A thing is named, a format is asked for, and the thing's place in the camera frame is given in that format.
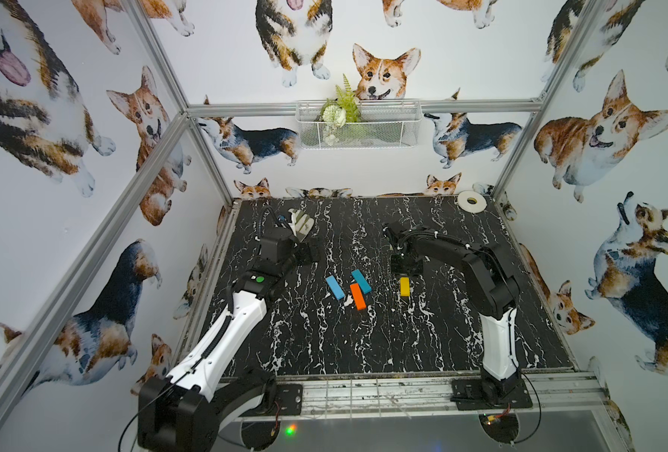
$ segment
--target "black and tan corgi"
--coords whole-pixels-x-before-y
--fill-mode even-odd
[[[89,385],[103,378],[117,363],[119,369],[136,362],[131,342],[143,281],[162,278],[156,254],[148,242],[131,243],[118,259],[108,283],[93,306],[69,319],[33,375],[25,392],[49,381]]]
[[[459,90],[452,99],[457,100]],[[456,158],[471,156],[487,149],[495,149],[492,161],[498,161],[510,152],[522,127],[514,122],[501,124],[473,124],[467,113],[425,113],[435,123],[432,147],[443,157],[443,168],[452,166]]]
[[[668,110],[641,111],[628,98],[621,70],[610,83],[602,109],[591,119],[562,118],[545,124],[535,138],[543,163],[555,167],[552,185],[575,186],[575,199],[602,179],[639,141],[668,130]]]
[[[595,254],[595,278],[590,299],[606,298],[610,304],[649,339],[655,352],[647,351],[645,361],[636,356],[643,369],[668,375],[668,291],[656,275],[656,261],[668,255],[668,208],[638,202],[629,192],[618,203],[618,229]]]
[[[296,84],[299,66],[311,64],[318,79],[328,79],[322,63],[332,30],[332,0],[257,0],[256,29],[274,67],[284,74],[281,84]]]
[[[84,197],[95,180],[83,164],[92,145],[110,156],[78,85],[16,0],[0,0],[0,147],[53,182],[68,175]]]

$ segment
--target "blue block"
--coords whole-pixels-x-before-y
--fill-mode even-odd
[[[361,274],[361,271],[355,270],[351,272],[351,275],[354,276],[362,294],[369,294],[372,291],[372,287],[366,283],[365,276]]]
[[[329,288],[332,289],[332,293],[336,296],[336,299],[344,298],[344,291],[341,290],[341,287],[339,287],[339,283],[336,282],[334,276],[329,276],[327,278],[327,284],[329,284]]]

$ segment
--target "metal bar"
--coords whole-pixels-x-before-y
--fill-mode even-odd
[[[590,38],[592,32],[595,31],[598,18],[604,13],[605,2],[608,1],[609,0],[590,0],[585,4],[585,7],[580,14],[580,18],[578,19],[578,23],[573,30],[573,34],[570,36],[570,40],[567,41],[563,55],[557,62],[552,77],[550,77],[550,80],[547,82],[545,98],[542,102],[540,111],[536,112],[534,117],[531,118],[531,121],[528,122],[526,129],[522,132],[523,136],[512,151],[512,156],[505,165],[505,169],[500,173],[497,183],[494,185],[494,191],[492,193],[494,199],[499,198],[510,183],[525,150],[528,148],[530,141],[535,138],[535,134],[545,118],[547,111],[552,107],[555,96],[563,85],[565,77],[567,77],[571,67],[580,57],[583,44]]]
[[[191,118],[189,121],[189,125],[191,127],[191,131],[193,132],[192,135],[194,144],[198,148],[199,152],[202,154],[203,160],[204,162],[206,162],[206,166],[208,167],[208,170],[213,178],[213,182],[216,184],[216,187],[219,189],[219,191],[221,191],[221,196],[223,196],[223,200],[226,203],[226,205],[231,207],[233,203],[233,198],[231,197],[229,189],[226,188],[226,182],[223,176],[221,175],[221,171],[218,169],[218,165],[216,165],[216,161],[213,159],[213,155],[211,154],[211,149],[206,143],[206,140],[201,135],[202,132],[197,125],[196,118]]]
[[[143,43],[143,48],[148,53],[153,66],[163,76],[163,82],[166,84],[168,93],[176,103],[176,109],[178,112],[184,111],[189,103],[186,100],[181,83],[176,78],[173,70],[174,66],[168,60],[166,51],[158,40],[156,31],[153,30],[153,25],[148,18],[148,14],[146,14],[143,6],[140,4],[140,0],[122,0],[122,2],[123,8],[133,23],[133,28],[138,32],[138,36]]]
[[[10,363],[0,369],[0,428],[20,400],[32,375],[40,367],[53,341],[72,315],[186,127],[185,115],[177,114],[166,128],[156,149],[133,176],[53,294],[35,316]]]
[[[400,101],[362,101],[378,106],[399,105]],[[487,113],[506,111],[538,112],[541,102],[533,99],[485,100],[485,101],[420,101],[423,113]],[[219,116],[295,116],[296,102],[279,104],[218,104],[189,105],[191,117]]]

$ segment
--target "dog tongue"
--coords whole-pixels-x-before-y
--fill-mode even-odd
[[[292,8],[294,11],[301,9],[303,6],[303,0],[286,0],[286,3],[288,3],[289,8]]]
[[[0,53],[0,72],[15,85],[26,86],[31,81],[30,72],[10,50]]]

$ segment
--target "yellow block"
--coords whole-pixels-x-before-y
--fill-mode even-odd
[[[409,278],[399,278],[399,294],[409,296]]]

